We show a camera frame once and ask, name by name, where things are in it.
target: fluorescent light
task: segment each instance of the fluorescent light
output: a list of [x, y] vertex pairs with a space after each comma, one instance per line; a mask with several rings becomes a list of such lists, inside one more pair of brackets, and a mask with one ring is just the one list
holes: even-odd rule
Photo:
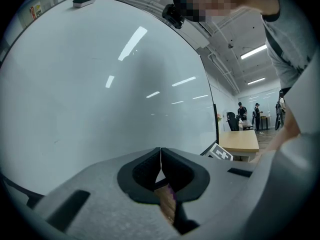
[[112, 84], [112, 81], [114, 80], [114, 76], [113, 75], [109, 75], [109, 78], [108, 80], [106, 81], [106, 84], [105, 84], [105, 88], [110, 88], [111, 84]]
[[249, 56], [254, 55], [254, 54], [258, 53], [258, 52], [261, 52], [261, 51], [263, 51], [263, 50], [265, 50], [265, 49], [267, 49], [267, 46], [264, 44], [264, 45], [262, 45], [262, 46], [260, 46], [260, 47], [258, 47], [258, 48], [256, 48], [256, 49], [254, 49], [254, 50], [252, 50], [252, 51], [249, 51], [249, 52], [241, 55], [241, 59], [248, 58]]
[[140, 41], [140, 39], [148, 32], [144, 27], [140, 26], [132, 35], [129, 42], [125, 45], [123, 48], [118, 60], [123, 61], [125, 57], [127, 57], [133, 48], [137, 45], [137, 43]]
[[160, 93], [160, 91], [156, 91], [155, 93], [152, 93], [152, 94], [150, 94], [149, 96], [147, 96], [147, 98], [151, 98], [152, 96], [155, 96], [155, 95], [157, 95], [157, 94], [159, 94]]
[[260, 82], [260, 81], [265, 80], [265, 79], [266, 78], [264, 77], [264, 78], [261, 78], [261, 79], [258, 79], [258, 80], [252, 81], [252, 82], [248, 82], [248, 85], [254, 84], [256, 82]]
[[172, 86], [174, 87], [174, 86], [178, 86], [178, 85], [182, 85], [182, 84], [184, 84], [184, 83], [186, 83], [186, 82], [189, 82], [189, 81], [191, 81], [191, 80], [194, 80], [194, 79], [196, 79], [196, 77], [190, 77], [190, 78], [188, 78], [188, 79], [186, 79], [186, 80], [183, 80], [183, 81], [181, 81], [181, 82], [176, 82], [176, 83], [174, 83]]
[[181, 102], [184, 102], [184, 101], [178, 101], [178, 102], [171, 103], [171, 104], [173, 105], [173, 104], [178, 104], [178, 103], [181, 103]]
[[199, 99], [199, 98], [203, 98], [203, 97], [208, 97], [208, 95], [203, 95], [203, 96], [195, 97], [195, 98], [192, 98], [192, 99], [195, 100], [195, 99]]

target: black office chair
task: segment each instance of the black office chair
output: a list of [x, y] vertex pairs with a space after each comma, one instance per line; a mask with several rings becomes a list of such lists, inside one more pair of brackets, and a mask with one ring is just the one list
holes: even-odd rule
[[232, 132], [234, 131], [239, 131], [239, 118], [236, 118], [235, 113], [233, 112], [228, 112], [226, 113], [226, 117], [228, 119], [228, 124], [230, 126], [230, 130]]

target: ceiling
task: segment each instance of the ceiling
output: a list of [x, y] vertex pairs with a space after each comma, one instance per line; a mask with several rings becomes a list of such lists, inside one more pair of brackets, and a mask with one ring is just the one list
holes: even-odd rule
[[[161, 9], [165, 5], [171, 4], [173, 0], [150, 1], [156, 4], [150, 4], [149, 8], [145, 8], [145, 5], [140, 2], [135, 5], [163, 20]], [[207, 34], [210, 46], [214, 48], [227, 69], [231, 71], [230, 74], [233, 76], [240, 92], [254, 87], [255, 84], [247, 84], [251, 81], [265, 78], [263, 83], [267, 83], [278, 78], [266, 49], [246, 59], [241, 59], [241, 55], [266, 42], [265, 30], [259, 12], [242, 8], [233, 12], [231, 16], [212, 17], [211, 21], [207, 21], [202, 26], [206, 29], [206, 33], [210, 34]]]

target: person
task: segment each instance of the person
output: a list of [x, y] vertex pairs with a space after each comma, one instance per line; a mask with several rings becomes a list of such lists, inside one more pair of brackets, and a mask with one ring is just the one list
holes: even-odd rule
[[263, 111], [259, 111], [259, 103], [255, 104], [255, 131], [258, 132], [259, 131], [259, 126], [260, 126], [260, 114], [263, 113]]
[[281, 121], [281, 128], [285, 125], [285, 118], [286, 118], [286, 102], [284, 99], [284, 93], [282, 90], [279, 92], [279, 104], [281, 108], [280, 112], [280, 121]]
[[[266, 34], [267, 53], [280, 79], [285, 96], [310, 63], [318, 41], [307, 17], [293, 0], [179, 0], [178, 9], [188, 20], [208, 20], [228, 16], [240, 8], [261, 13]], [[277, 150], [285, 141], [296, 137], [300, 129], [290, 107], [285, 106], [281, 130], [265, 150]]]
[[241, 102], [239, 102], [238, 105], [239, 105], [238, 116], [240, 116], [242, 121], [246, 121], [247, 120], [247, 114], [248, 114], [247, 109], [246, 109], [245, 106], [242, 106]]

